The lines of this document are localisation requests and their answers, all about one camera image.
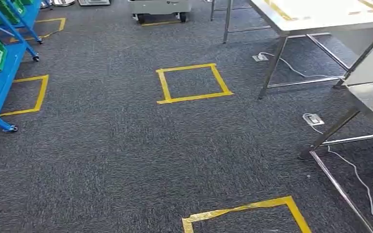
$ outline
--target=yellow tape square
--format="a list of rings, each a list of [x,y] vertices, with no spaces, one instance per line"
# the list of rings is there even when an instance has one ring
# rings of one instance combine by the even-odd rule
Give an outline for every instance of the yellow tape square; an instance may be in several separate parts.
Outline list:
[[[47,38],[54,33],[62,31],[65,27],[65,22],[67,21],[67,18],[50,18],[50,19],[44,19],[44,20],[37,20],[37,21],[35,21],[35,23],[52,22],[52,21],[59,21],[58,30],[56,30],[52,33],[46,34],[46,35],[39,35],[40,38]],[[25,40],[34,40],[34,38],[33,37],[26,37]],[[13,42],[17,42],[17,40],[15,38],[11,37],[9,42],[13,43]]]
[[[41,110],[42,102],[44,101],[46,87],[48,86],[48,80],[49,75],[43,75],[43,76],[36,76],[32,78],[25,78],[25,79],[15,79],[12,83],[21,83],[21,82],[27,82],[27,81],[34,81],[34,80],[42,80],[41,88],[39,89],[38,98],[35,103],[35,107],[31,109],[26,110],[19,110],[14,112],[8,112],[8,113],[1,113],[0,117],[3,116],[10,116],[10,115],[16,115],[16,114],[23,114],[23,113],[32,113],[32,112],[38,112]]]
[[[206,94],[206,95],[171,98],[170,90],[168,89],[167,80],[165,79],[165,75],[164,75],[165,72],[177,71],[177,70],[186,70],[186,69],[197,69],[197,68],[204,68],[204,67],[210,67],[211,68],[212,74],[215,76],[215,79],[217,80],[218,84],[220,85],[222,92]],[[215,63],[194,65],[194,66],[187,66],[187,67],[174,67],[174,68],[167,68],[167,69],[157,69],[156,72],[158,73],[159,80],[161,81],[162,91],[164,92],[164,98],[165,98],[164,100],[157,101],[157,103],[159,103],[159,104],[174,103],[174,102],[187,101],[187,100],[200,100],[200,99],[213,98],[213,97],[219,97],[219,96],[233,95],[233,93],[226,86],[226,84],[225,84],[224,80],[222,79],[220,73],[218,72]]]
[[[292,199],[291,196],[283,197],[283,198],[276,198],[271,200],[265,200],[260,202],[254,202],[247,205],[235,207],[232,209],[224,209],[224,210],[214,210],[209,212],[204,212],[200,214],[194,214],[189,216],[188,218],[182,219],[182,225],[184,227],[184,233],[194,233],[194,229],[192,226],[193,222],[207,220],[210,218],[218,217],[224,215],[229,212],[233,211],[241,211],[241,210],[248,210],[248,209],[255,209],[255,208],[269,208],[275,207],[279,205],[286,205],[289,210],[291,211],[292,216],[294,217],[295,221],[297,222],[301,233],[311,233],[311,230],[308,227],[304,217],[302,216],[300,210],[298,209],[297,205]]]

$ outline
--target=cart wheel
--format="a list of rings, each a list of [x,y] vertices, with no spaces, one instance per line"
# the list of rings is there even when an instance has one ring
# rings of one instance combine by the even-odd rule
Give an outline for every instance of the cart wheel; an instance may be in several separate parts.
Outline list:
[[[143,24],[145,23],[145,17],[144,14],[138,14],[138,23]]]
[[[11,129],[10,130],[4,130],[5,133],[15,133],[15,132],[18,132],[18,126],[16,125],[11,125]]]
[[[180,12],[179,13],[179,19],[181,20],[181,23],[185,23],[187,21],[187,13],[186,12]]]

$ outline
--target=white cart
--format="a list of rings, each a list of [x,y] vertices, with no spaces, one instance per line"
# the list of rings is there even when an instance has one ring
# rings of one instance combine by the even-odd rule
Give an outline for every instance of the white cart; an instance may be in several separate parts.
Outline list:
[[[170,15],[181,20],[187,21],[187,12],[191,11],[191,2],[189,0],[128,0],[129,9],[133,18],[140,24],[145,22],[144,15]]]

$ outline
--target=white cable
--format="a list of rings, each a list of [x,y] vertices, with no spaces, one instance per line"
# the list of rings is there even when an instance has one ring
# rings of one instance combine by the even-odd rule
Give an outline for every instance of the white cable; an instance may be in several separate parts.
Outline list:
[[[308,117],[308,116],[311,116],[311,115],[312,115],[311,113],[304,113],[304,114],[303,114],[303,119],[305,119],[305,117]],[[313,130],[315,130],[316,132],[319,132],[320,134],[323,134],[321,131],[315,129],[315,127],[314,127],[313,125],[310,125],[310,126],[311,126],[311,128],[312,128]],[[354,168],[354,172],[355,172],[356,177],[357,177],[358,180],[361,182],[361,184],[362,184],[363,186],[365,186],[365,188],[367,189],[367,197],[368,197],[368,200],[370,200],[371,215],[373,216],[373,198],[372,198],[372,196],[371,196],[370,188],[368,187],[368,185],[366,185],[366,184],[362,181],[361,177],[360,177],[359,174],[358,174],[358,170],[357,170],[357,167],[355,166],[355,164],[351,163],[350,161],[348,161],[347,159],[345,159],[344,157],[342,157],[342,156],[341,156],[340,154],[338,154],[337,152],[332,151],[332,150],[331,150],[331,147],[330,147],[329,145],[328,145],[328,152],[337,155],[339,158],[341,158],[343,161],[345,161],[346,163],[348,163],[349,165],[351,165],[351,166]]]
[[[260,52],[258,54],[258,57],[260,57],[260,55],[262,54],[266,54],[266,55],[269,55],[269,56],[275,56],[273,54],[270,54],[270,53],[267,53],[267,52]],[[309,77],[327,77],[327,78],[344,78],[344,76],[328,76],[328,75],[323,75],[323,74],[314,74],[314,75],[304,75],[303,73],[297,71],[296,69],[294,69],[286,60],[282,59],[282,58],[279,58],[281,61],[283,61],[285,64],[287,64],[287,66],[292,70],[294,71],[295,73],[301,75],[302,77],[304,78],[309,78]]]

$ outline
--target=gray carpet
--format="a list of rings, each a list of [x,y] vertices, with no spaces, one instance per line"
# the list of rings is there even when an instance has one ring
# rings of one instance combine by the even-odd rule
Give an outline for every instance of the gray carpet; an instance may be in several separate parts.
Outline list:
[[[302,114],[328,129],[350,106],[333,83],[272,89],[258,101],[273,52],[272,30],[231,34],[225,14],[209,22],[210,4],[193,1],[186,24],[139,26],[125,0],[111,6],[43,10],[66,17],[62,32],[26,54],[17,78],[49,74],[37,113],[6,116],[19,132],[0,132],[0,232],[183,233],[181,218],[292,196],[312,232],[363,233],[362,224],[313,161],[297,159],[317,137]],[[232,28],[265,25],[250,9],[233,12]],[[41,32],[56,28],[39,24]],[[330,36],[320,40],[351,62]],[[305,38],[283,58],[306,74],[342,74]],[[159,105],[156,70],[216,63],[234,95]],[[219,92],[207,69],[166,73],[173,97]],[[273,82],[301,80],[279,64]],[[34,105],[39,82],[16,83],[3,111]],[[364,117],[334,138],[373,133]],[[357,164],[373,191],[373,141],[334,146]],[[324,150],[322,159],[373,224],[365,188],[353,169]],[[285,206],[229,213],[193,223],[195,233],[300,232]]]

